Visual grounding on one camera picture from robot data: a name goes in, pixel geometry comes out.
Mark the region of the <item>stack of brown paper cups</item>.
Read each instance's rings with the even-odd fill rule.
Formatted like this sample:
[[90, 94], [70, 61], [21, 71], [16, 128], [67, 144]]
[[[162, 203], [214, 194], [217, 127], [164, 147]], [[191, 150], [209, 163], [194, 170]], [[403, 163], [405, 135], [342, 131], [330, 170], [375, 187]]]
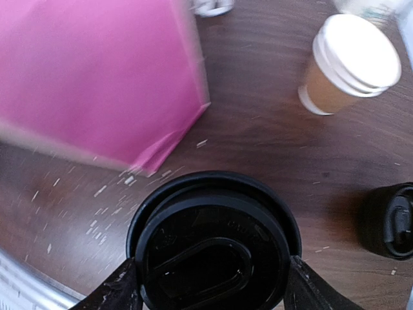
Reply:
[[298, 96], [314, 114], [327, 116], [377, 97], [401, 77], [401, 60], [390, 39], [352, 14], [328, 17], [312, 42]]

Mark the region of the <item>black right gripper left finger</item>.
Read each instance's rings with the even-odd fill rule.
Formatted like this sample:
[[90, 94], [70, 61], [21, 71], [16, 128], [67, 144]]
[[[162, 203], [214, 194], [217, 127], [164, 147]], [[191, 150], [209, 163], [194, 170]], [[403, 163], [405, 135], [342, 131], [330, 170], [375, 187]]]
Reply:
[[92, 293], [70, 310], [142, 309], [135, 261], [127, 258]]

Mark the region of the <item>paper cakes bag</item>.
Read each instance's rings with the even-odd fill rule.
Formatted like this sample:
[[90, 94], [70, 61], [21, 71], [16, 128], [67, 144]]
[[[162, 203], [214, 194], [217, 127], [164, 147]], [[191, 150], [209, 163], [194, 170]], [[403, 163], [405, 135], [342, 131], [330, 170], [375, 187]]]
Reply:
[[2, 1], [1, 139], [155, 173], [210, 105], [188, 1]]

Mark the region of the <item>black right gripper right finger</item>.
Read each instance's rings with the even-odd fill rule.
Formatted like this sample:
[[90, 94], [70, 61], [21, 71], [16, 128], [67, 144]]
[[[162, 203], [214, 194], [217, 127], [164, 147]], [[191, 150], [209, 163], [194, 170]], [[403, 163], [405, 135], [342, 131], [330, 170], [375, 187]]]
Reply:
[[284, 309], [362, 309], [338, 293], [299, 256], [292, 256], [287, 286], [283, 297]]

